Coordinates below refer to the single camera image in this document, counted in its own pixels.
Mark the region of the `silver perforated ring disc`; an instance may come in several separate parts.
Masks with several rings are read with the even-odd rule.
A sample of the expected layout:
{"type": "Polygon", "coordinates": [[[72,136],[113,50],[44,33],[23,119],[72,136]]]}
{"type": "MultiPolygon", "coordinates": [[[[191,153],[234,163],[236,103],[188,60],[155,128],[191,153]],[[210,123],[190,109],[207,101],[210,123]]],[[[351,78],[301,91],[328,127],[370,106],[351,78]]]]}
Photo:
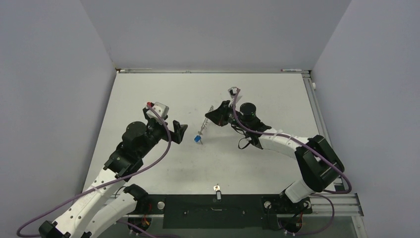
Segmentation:
{"type": "MultiPolygon", "coordinates": [[[[209,110],[208,110],[208,112],[211,112],[211,111],[213,111],[214,110],[214,106],[213,105],[211,105],[210,106],[210,108],[209,108],[209,110]]],[[[204,119],[204,121],[203,121],[203,123],[202,123],[202,125],[201,125],[201,128],[200,128],[200,130],[198,131],[198,134],[199,135],[203,135],[203,133],[204,133],[204,131],[206,130],[206,128],[207,128],[207,124],[208,124],[208,122],[209,122],[209,119],[207,118],[207,117],[205,117],[205,119],[204,119]]]]}

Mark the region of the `blue headed key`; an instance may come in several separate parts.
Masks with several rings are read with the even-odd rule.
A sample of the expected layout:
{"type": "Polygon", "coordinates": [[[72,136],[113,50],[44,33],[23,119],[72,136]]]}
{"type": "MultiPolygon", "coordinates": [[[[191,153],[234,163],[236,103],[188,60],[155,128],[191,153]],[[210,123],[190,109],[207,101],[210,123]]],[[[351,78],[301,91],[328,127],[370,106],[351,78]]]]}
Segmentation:
{"type": "Polygon", "coordinates": [[[196,135],[194,141],[198,144],[203,144],[201,135],[196,135]]]}

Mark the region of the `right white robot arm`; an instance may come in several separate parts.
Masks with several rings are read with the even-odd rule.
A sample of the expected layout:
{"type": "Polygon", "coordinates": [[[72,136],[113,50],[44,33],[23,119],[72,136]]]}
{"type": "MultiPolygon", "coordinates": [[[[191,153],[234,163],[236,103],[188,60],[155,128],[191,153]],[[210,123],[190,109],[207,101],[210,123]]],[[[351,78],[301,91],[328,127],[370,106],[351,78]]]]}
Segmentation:
{"type": "Polygon", "coordinates": [[[218,126],[230,125],[237,132],[242,132],[254,147],[275,151],[297,161],[301,179],[290,184],[280,194],[281,208],[293,212],[301,200],[324,191],[333,183],[345,171],[344,166],[323,136],[283,134],[265,125],[257,117],[256,111],[252,103],[243,103],[238,111],[234,111],[231,102],[226,100],[217,109],[206,113],[205,117],[218,126]]]}

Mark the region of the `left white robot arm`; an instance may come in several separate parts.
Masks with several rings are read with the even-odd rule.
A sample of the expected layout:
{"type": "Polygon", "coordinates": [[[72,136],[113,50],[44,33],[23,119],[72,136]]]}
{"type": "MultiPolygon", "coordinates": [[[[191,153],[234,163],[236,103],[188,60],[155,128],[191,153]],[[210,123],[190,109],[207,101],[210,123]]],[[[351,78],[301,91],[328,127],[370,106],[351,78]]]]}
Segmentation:
{"type": "Polygon", "coordinates": [[[105,162],[90,187],[80,194],[75,202],[54,221],[45,221],[39,227],[43,238],[82,238],[91,235],[87,227],[102,209],[107,199],[131,177],[142,170],[143,158],[161,141],[180,144],[188,128],[186,124],[173,121],[173,130],[168,129],[166,119],[168,106],[147,103],[143,114],[147,123],[130,123],[122,135],[122,141],[105,162]]]}

